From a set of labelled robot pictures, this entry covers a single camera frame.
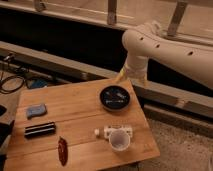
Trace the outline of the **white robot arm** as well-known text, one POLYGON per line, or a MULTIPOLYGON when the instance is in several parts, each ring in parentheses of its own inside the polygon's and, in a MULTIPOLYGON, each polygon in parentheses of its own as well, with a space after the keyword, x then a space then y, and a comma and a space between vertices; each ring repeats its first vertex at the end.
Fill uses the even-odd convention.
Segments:
POLYGON ((171 41, 160 35, 158 23, 148 22, 127 29, 122 44, 127 50, 117 80, 147 80, 148 60, 175 70, 213 90, 213 47, 171 41))

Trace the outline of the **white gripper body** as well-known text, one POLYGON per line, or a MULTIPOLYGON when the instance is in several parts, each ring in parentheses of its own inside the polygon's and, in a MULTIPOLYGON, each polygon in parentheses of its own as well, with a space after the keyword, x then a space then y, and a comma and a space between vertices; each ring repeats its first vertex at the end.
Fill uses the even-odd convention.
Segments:
POLYGON ((147 75, 148 58, 143 56, 128 55, 123 66, 127 77, 144 79, 147 75))

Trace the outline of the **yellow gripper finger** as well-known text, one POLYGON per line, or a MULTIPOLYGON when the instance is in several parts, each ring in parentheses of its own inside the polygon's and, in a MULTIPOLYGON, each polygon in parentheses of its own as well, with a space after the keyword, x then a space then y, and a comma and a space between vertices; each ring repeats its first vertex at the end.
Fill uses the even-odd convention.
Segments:
POLYGON ((120 83, 120 82, 122 82, 122 81, 124 81, 126 79, 127 79, 127 76, 126 76, 125 70, 121 69, 119 74, 116 77, 116 82, 120 83))
POLYGON ((147 86, 147 74, 143 76, 142 82, 144 86, 147 86))

